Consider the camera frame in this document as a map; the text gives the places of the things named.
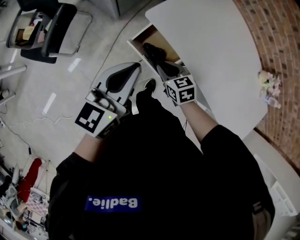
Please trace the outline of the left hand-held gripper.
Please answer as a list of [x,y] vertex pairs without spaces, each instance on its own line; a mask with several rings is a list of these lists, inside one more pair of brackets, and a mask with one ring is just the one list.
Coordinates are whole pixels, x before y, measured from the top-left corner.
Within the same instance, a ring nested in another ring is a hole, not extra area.
[[85,99],[75,124],[95,138],[106,138],[122,118],[131,113],[127,101],[133,94],[140,73],[141,65],[138,62],[122,63],[105,70],[92,88],[100,90],[112,102],[115,112]]

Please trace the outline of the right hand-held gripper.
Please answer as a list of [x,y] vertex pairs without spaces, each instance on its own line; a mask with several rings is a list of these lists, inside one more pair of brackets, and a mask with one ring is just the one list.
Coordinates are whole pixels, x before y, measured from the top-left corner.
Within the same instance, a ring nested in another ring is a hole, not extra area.
[[156,68],[163,81],[165,93],[176,105],[196,100],[196,83],[182,65],[164,61]]

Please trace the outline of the person's left hand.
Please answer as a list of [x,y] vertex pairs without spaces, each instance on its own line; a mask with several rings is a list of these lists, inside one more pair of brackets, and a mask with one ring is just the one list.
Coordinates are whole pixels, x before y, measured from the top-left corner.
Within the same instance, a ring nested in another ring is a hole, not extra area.
[[100,90],[96,88],[91,88],[85,99],[87,101],[96,103],[104,109],[115,112],[115,106],[112,104],[112,102],[108,98],[106,98]]

